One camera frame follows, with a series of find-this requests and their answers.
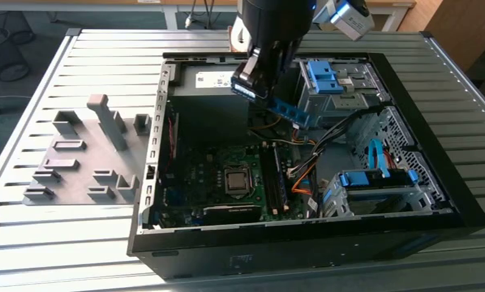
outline connector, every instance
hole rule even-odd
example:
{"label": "connector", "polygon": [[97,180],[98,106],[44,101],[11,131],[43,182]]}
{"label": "connector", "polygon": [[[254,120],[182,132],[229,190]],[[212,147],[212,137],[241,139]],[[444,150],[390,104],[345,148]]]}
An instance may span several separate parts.
{"label": "connector", "polygon": [[192,13],[190,13],[185,19],[185,29],[188,29],[188,27],[190,26],[192,23],[193,23],[193,19],[192,19]]}

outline table leg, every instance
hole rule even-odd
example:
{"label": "table leg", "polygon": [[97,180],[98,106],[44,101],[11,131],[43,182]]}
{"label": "table leg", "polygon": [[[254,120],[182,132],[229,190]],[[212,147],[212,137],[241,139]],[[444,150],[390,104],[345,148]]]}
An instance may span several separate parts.
{"label": "table leg", "polygon": [[165,14],[166,29],[177,29],[177,5],[162,5],[162,13]]}
{"label": "table leg", "polygon": [[382,27],[384,32],[394,32],[397,31],[398,25],[401,24],[401,21],[405,18],[408,8],[406,7],[397,7],[392,14],[389,15],[389,18],[386,19],[385,26]]}

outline floor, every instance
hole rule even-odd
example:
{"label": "floor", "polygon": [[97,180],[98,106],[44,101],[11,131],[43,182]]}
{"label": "floor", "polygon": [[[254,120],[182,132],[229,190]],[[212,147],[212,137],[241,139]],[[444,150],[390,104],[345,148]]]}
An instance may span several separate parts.
{"label": "floor", "polygon": [[[55,55],[60,42],[68,28],[80,27],[88,29],[165,29],[165,19],[158,12],[60,12],[59,21],[49,23],[44,12],[25,12],[25,17],[36,33],[36,40],[20,46],[21,53],[31,66],[31,73],[16,82],[0,82],[0,152],[7,143],[13,127],[28,104],[28,98],[44,76],[51,59]],[[184,28],[186,14],[177,15],[180,28]],[[197,15],[200,21],[193,23],[194,29],[202,29],[206,22],[206,15]],[[213,14],[217,19],[213,29],[225,29],[233,24],[234,13]],[[472,79],[480,80],[480,90],[485,95],[485,53],[477,63],[468,71]]]}

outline power supply label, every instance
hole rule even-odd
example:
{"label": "power supply label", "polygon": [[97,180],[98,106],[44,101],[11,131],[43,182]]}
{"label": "power supply label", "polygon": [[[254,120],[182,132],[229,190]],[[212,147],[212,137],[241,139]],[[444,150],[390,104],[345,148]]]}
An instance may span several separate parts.
{"label": "power supply label", "polygon": [[233,71],[197,72],[196,88],[229,88]]}

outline robotic arm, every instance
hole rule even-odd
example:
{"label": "robotic arm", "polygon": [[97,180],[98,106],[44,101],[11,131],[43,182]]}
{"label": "robotic arm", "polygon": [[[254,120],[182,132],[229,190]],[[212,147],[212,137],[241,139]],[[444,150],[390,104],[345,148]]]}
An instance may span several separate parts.
{"label": "robotic arm", "polygon": [[374,26],[365,0],[329,0],[313,19],[316,0],[240,0],[240,15],[248,29],[248,62],[232,76],[232,90],[261,107],[306,126],[308,117],[273,97],[273,87],[289,69],[312,22],[330,21],[357,40]]}

